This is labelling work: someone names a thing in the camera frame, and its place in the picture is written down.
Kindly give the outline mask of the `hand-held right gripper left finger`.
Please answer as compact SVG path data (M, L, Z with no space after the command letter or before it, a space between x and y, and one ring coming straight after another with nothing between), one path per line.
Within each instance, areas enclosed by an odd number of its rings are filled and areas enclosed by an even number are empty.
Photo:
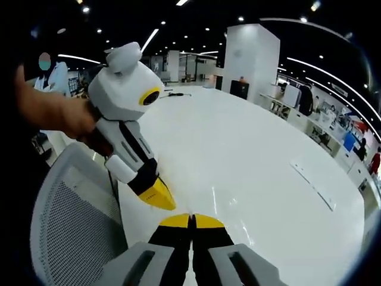
M188 214L164 219L149 241L138 242L103 267L98 285L183 285L189 268Z

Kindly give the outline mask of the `person's left hand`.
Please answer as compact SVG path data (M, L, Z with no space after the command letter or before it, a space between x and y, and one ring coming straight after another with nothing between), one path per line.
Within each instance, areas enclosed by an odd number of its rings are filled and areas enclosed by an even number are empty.
M58 130L69 138L86 142L95 130L95 119L90 110L90 102L85 99L66 99L60 104Z

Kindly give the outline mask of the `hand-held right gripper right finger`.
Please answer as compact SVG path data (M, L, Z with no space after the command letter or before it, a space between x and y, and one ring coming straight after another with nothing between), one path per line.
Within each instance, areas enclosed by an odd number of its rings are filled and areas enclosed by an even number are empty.
M235 244L219 220L192 216L193 271L198 285L284 285L279 270L246 244Z

